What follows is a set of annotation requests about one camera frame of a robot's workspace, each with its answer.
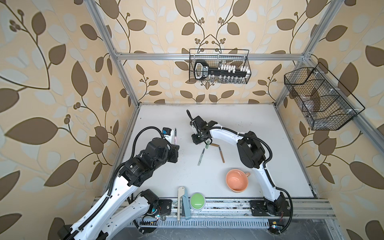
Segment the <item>green pen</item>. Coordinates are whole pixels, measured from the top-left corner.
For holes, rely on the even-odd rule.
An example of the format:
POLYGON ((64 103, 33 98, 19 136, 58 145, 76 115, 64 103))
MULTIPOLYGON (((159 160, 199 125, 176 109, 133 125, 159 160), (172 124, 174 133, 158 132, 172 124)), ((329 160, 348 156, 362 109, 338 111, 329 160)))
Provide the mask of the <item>green pen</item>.
POLYGON ((200 158, 199 158, 199 161, 198 161, 198 166, 200 166, 201 163, 202 163, 204 153, 205 153, 205 148, 202 150, 202 153, 201 153, 201 155, 200 155, 200 158))

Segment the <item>pink pen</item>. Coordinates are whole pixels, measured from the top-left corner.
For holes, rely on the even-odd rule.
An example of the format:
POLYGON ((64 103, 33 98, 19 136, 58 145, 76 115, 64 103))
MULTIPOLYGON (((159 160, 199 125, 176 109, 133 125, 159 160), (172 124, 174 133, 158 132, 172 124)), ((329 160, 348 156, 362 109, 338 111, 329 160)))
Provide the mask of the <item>pink pen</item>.
POLYGON ((177 145, 177 128, 174 129, 174 144, 177 145))

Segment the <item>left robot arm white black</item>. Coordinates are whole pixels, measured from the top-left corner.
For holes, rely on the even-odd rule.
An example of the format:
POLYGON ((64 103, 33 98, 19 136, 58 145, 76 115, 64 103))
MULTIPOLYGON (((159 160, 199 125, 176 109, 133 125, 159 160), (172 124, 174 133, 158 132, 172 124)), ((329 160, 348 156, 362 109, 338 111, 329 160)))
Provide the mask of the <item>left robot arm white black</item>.
POLYGON ((151 190, 142 191, 127 207, 118 210, 155 170, 167 162, 178 161, 180 147, 172 144, 175 131, 150 126, 138 135, 147 130, 157 131, 160 137, 152 139, 138 155, 132 154, 115 169, 107 191, 97 203, 76 223, 59 229, 61 240, 111 240, 137 218, 158 211, 159 197, 151 190))

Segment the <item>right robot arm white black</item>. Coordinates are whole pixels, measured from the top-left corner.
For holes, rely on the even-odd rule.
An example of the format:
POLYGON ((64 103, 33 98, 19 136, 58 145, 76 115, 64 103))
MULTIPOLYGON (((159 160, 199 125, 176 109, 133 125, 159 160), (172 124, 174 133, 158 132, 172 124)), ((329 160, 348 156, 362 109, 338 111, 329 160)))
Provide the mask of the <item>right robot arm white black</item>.
POLYGON ((190 126, 194 134, 194 144, 211 143, 219 139, 237 147, 242 164, 251 169, 261 186, 264 205, 262 211, 271 216, 280 216, 288 212, 293 216, 293 201, 288 191, 277 187, 269 174, 267 163, 272 160, 273 152, 269 145, 252 131, 240 133, 219 125, 215 121, 206 122, 200 116, 192 117, 189 110, 190 126))

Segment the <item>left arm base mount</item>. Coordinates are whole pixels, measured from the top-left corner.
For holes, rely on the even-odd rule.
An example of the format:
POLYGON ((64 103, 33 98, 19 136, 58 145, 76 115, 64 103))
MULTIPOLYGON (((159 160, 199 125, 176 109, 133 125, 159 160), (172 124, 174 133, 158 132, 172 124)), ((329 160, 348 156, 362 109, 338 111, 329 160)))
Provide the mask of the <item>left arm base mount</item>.
POLYGON ((169 216, 172 211, 171 199, 159 199, 150 205, 149 210, 145 213, 145 216, 169 216))

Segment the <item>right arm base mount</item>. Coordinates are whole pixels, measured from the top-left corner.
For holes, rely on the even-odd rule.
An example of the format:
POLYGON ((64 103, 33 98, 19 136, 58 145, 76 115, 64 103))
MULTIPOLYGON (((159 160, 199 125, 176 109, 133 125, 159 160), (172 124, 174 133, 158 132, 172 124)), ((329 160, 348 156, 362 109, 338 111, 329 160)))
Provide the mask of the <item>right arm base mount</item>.
POLYGON ((291 206, 286 200, 274 201, 269 200, 252 200, 250 201, 252 216, 254 217, 290 217, 291 206))

